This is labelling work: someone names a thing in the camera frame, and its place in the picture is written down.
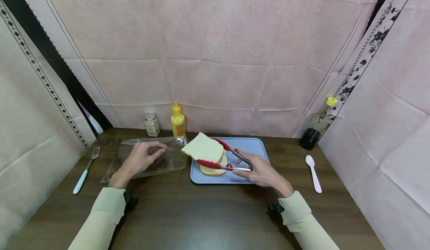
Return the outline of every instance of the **white plastic spoon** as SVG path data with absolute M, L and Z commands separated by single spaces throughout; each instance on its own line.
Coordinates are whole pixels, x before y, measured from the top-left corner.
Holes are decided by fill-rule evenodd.
M 314 182 L 314 188 L 317 193 L 322 193 L 320 182 L 318 181 L 317 172 L 315 172 L 315 162 L 311 155 L 306 156 L 306 164 L 311 168 L 312 180 Z

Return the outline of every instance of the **bread slice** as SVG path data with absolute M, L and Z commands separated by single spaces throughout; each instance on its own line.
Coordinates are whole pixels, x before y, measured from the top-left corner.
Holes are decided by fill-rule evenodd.
M 203 133 L 199 133 L 191 142 L 184 146 L 182 152 L 193 159 L 203 159 L 221 165 L 227 164 L 227 156 L 224 153 L 223 146 Z M 210 169 L 201 165 L 200 171 L 207 176 L 221 176 L 225 173 L 225 170 Z
M 221 160 L 218 162 L 218 164 L 221 165 L 227 165 L 227 155 L 224 153 L 221 157 Z M 202 165 L 200 165 L 200 171 L 202 172 L 202 174 L 207 175 L 207 176 L 222 176 L 223 174 L 225 174 L 225 170 L 217 170 L 217 169 L 211 169 L 211 168 L 207 168 L 204 167 Z

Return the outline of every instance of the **tray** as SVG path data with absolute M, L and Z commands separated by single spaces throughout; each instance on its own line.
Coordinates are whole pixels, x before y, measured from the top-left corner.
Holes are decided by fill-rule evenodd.
M 223 140 L 231 148 L 238 148 L 242 151 L 263 156 L 268 160 L 268 154 L 264 148 L 263 141 L 258 138 L 253 137 L 215 137 L 217 139 Z M 237 157 L 231 152 L 227 152 L 227 159 L 234 167 L 248 168 L 248 165 L 241 162 L 239 165 L 236 164 Z M 196 184 L 252 184 L 248 180 L 233 174 L 230 171 L 226 171 L 222 176 L 207 176 L 201 173 L 200 166 L 196 161 L 192 160 L 191 181 Z

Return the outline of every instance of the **clear plastic bag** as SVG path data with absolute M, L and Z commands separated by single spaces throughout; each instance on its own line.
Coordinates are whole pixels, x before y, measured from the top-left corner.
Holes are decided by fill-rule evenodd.
M 110 181 L 112 175 L 118 171 L 122 166 L 125 159 L 133 149 L 133 146 L 138 142 L 152 142 L 158 141 L 164 143 L 169 148 L 167 148 L 164 153 L 159 156 L 154 163 L 152 163 L 145 171 L 136 174 L 132 179 L 147 177 L 156 174 L 164 174 L 172 171 L 177 171 L 185 168 L 187 164 L 188 157 L 182 153 L 181 149 L 187 144 L 187 137 L 155 137 L 155 138 L 141 138 L 141 139 L 127 139 L 122 140 L 121 146 L 117 154 L 114 154 L 113 161 L 108 168 L 105 176 L 100 183 L 106 183 Z M 148 150 L 148 154 L 153 154 L 158 150 L 157 148 L 152 148 Z

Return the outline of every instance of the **light green sleeve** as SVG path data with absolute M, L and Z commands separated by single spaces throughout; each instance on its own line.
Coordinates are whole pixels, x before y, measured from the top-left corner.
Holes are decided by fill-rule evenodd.
M 103 188 L 90 215 L 68 250 L 107 250 L 113 231 L 124 215 L 125 190 Z
M 288 198 L 279 199 L 279 204 L 285 209 L 281 213 L 283 224 L 294 234 L 303 250 L 339 250 L 298 191 Z

